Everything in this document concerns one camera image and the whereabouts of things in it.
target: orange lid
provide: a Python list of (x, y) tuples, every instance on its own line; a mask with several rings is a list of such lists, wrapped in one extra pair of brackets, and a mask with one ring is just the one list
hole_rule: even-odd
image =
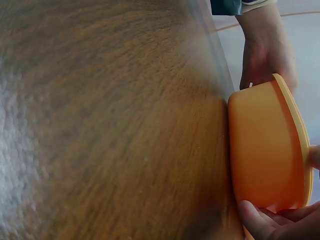
[(306, 126), (303, 122), (301, 114), (298, 110), (298, 106), (285, 82), (285, 80), (279, 74), (273, 74), (276, 82), (278, 83), (280, 90), (284, 96), (284, 99), (288, 105), (291, 112), (298, 136), (300, 141), (302, 161), (304, 168), (304, 202), (303, 205), (306, 206), (311, 198), (312, 188), (313, 188), (313, 170), (310, 167), (308, 158), (310, 151), (310, 140), (307, 133)]

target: wrist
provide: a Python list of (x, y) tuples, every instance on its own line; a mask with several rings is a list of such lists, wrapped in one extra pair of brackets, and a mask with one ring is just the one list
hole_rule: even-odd
[(236, 17), (246, 41), (264, 42), (270, 38), (286, 39), (286, 32), (276, 4), (271, 4)]

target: finger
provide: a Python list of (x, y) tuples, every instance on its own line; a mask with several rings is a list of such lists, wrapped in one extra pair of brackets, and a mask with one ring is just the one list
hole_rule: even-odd
[(267, 214), (263, 213), (260, 209), (258, 210), (258, 213), (270, 226), (274, 227), (275, 229), (280, 226), (276, 221), (274, 221)]
[(320, 217), (319, 209), (313, 211), (303, 219), (297, 221), (294, 224), (287, 224), (278, 228), (278, 234), (275, 231), (275, 239), (290, 239), (290, 240), (302, 240), (302, 239), (319, 239), (320, 236)]
[(242, 76), (240, 81), (240, 86), (239, 86), (240, 90), (247, 89), (249, 87), (250, 87), (250, 80)]
[(270, 82), (273, 79), (274, 79), (274, 77), (272, 76), (271, 73), (269, 73), (269, 72), (261, 73), (255, 77), (254, 81), (252, 81), (252, 85), (257, 86), (260, 84)]
[(315, 169), (320, 170), (320, 145), (310, 149), (310, 161)]
[(291, 221), (290, 219), (284, 216), (281, 216), (279, 214), (275, 214), (274, 212), (268, 209), (260, 209), (260, 210), (262, 213), (264, 213), (266, 216), (268, 216), (270, 219), (272, 219), (274, 222), (276, 222), (280, 226), (293, 223), (293, 221)]
[(291, 64), (287, 65), (283, 69), (279, 70), (278, 73), (283, 77), (287, 87), (289, 88), (290, 92), (294, 94), (299, 85), (298, 79), (298, 72), (296, 68), (292, 67), (296, 66), (296, 63), (293, 61)]
[(298, 208), (298, 209), (281, 210), (281, 211), (277, 212), (277, 214), (282, 217), (285, 217), (293, 222), (298, 222), (319, 208), (320, 208), (320, 201), (316, 202), (313, 205)]
[(266, 240), (275, 230), (249, 201), (241, 201), (238, 205), (239, 215), (243, 225), (254, 239)]

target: floor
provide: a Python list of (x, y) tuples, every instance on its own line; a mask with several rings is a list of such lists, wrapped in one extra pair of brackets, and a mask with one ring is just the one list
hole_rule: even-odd
[[(287, 34), (296, 53), (300, 85), (295, 100), (306, 124), (311, 144), (320, 144), (320, 2), (308, 0), (279, 0)], [(226, 57), (234, 89), (239, 90), (242, 72), (244, 36), (232, 16), (214, 16), (222, 48)], [(320, 199), (319, 173), (314, 175), (314, 188), (310, 203)]]

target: wood grain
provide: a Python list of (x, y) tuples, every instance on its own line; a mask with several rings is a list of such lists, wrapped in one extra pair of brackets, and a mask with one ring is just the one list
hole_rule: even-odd
[(0, 3), (0, 239), (241, 239), (203, 3)]

